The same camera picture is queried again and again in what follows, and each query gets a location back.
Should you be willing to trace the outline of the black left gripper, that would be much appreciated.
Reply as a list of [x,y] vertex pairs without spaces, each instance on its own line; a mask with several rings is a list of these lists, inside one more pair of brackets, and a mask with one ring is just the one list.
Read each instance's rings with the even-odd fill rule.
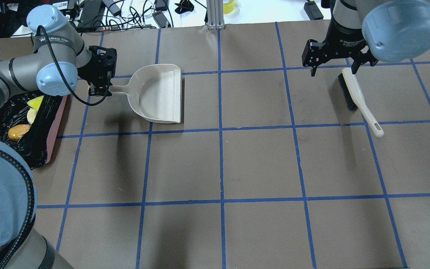
[[107,89],[115,76],[117,56],[116,48],[101,46],[85,46],[77,55],[77,75],[88,83],[89,96],[112,96]]

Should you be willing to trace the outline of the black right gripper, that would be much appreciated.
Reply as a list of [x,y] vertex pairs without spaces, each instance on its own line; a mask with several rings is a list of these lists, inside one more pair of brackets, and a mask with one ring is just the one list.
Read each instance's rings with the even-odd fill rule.
[[365,63],[373,67],[379,62],[370,49],[362,52],[366,46],[367,41],[360,28],[345,27],[336,19],[331,19],[324,41],[307,41],[302,53],[302,65],[309,67],[311,77],[315,77],[318,66],[332,59],[351,58],[351,72],[356,74]]

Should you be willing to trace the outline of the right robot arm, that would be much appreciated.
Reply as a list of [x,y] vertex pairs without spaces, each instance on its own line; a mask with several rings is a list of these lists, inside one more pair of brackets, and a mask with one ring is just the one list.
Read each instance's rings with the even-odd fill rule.
[[302,65],[353,60],[352,73],[369,63],[401,62],[430,50],[430,0],[323,0],[331,12],[324,41],[306,42]]

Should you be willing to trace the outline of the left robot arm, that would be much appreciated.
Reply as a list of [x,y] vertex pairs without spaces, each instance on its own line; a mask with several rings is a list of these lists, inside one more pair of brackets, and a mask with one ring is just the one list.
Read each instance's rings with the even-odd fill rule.
[[[39,90],[50,96],[75,95],[77,79],[90,95],[110,95],[117,52],[88,46],[52,5],[32,9],[27,25],[34,34],[31,55],[0,61],[0,109],[18,94]],[[71,269],[35,228],[37,187],[27,162],[0,141],[0,269]]]

